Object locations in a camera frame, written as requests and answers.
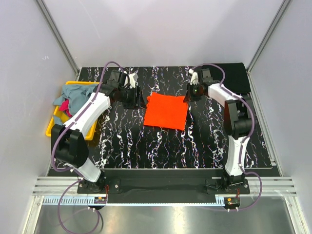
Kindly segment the orange t-shirt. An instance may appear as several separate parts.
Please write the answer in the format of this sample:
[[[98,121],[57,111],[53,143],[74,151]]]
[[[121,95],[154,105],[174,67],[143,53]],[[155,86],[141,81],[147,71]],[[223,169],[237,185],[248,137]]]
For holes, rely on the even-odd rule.
[[[145,126],[185,130],[188,103],[184,102],[183,96],[175,97],[153,92],[147,100]]]

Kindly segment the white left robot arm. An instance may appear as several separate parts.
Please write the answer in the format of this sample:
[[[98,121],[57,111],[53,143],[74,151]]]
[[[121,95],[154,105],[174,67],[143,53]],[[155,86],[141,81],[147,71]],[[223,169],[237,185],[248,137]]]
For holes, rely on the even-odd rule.
[[[146,108],[139,86],[125,88],[120,85],[101,85],[90,95],[78,112],[62,125],[51,130],[51,162],[55,171],[73,169],[94,193],[105,188],[105,174],[89,158],[86,135],[98,117],[114,102],[124,109]]]

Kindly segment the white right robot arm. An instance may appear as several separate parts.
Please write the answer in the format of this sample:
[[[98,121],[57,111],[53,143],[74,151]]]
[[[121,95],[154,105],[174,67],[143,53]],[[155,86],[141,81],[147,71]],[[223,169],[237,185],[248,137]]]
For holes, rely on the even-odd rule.
[[[245,154],[255,126],[251,99],[243,98],[219,83],[187,84],[184,102],[195,102],[202,96],[214,99],[224,108],[223,126],[229,147],[220,187],[226,193],[233,193],[245,179]]]

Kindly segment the folded black t-shirt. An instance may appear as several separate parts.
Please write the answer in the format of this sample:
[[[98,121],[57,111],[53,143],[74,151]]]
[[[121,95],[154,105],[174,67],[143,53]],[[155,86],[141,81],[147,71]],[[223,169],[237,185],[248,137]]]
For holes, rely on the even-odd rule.
[[[251,91],[247,71],[243,63],[216,63],[225,73],[223,85],[236,94]]]

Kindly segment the grey-blue crumpled t-shirt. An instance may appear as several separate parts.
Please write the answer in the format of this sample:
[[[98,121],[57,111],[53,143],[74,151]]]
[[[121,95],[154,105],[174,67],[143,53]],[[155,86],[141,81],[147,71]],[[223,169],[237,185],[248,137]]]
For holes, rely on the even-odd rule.
[[[61,104],[68,99],[69,111],[73,117],[88,101],[96,87],[97,84],[65,84],[62,86],[60,97],[54,100],[53,105],[60,107]]]

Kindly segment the pink crumpled garment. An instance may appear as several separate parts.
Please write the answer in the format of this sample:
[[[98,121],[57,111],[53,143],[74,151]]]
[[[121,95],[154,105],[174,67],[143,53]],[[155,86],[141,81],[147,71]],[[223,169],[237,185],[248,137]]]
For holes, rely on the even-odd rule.
[[[66,99],[61,106],[59,107],[59,110],[63,113],[65,113],[68,117],[72,117],[69,111],[69,100]]]

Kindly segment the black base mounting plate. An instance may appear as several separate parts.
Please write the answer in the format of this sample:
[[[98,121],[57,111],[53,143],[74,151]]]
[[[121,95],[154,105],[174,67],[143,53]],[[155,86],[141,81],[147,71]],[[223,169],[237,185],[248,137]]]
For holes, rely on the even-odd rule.
[[[216,195],[248,195],[247,181],[231,189],[220,187],[222,169],[106,169],[105,187],[97,190],[89,182],[78,185],[79,194],[104,194],[121,198],[164,197],[174,201],[203,201]]]

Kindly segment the aluminium frame rail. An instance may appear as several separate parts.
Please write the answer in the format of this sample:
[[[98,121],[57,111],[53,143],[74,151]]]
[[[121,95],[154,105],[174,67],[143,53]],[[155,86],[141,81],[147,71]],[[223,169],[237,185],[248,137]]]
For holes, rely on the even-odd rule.
[[[176,201],[166,199],[164,197],[138,197],[121,198],[116,196],[103,196],[94,195],[66,195],[61,198],[59,195],[46,195],[43,199],[45,205],[91,205],[91,206],[188,206],[188,207],[224,207],[225,199],[221,196],[208,196],[203,201],[199,200],[186,200],[180,198]]]

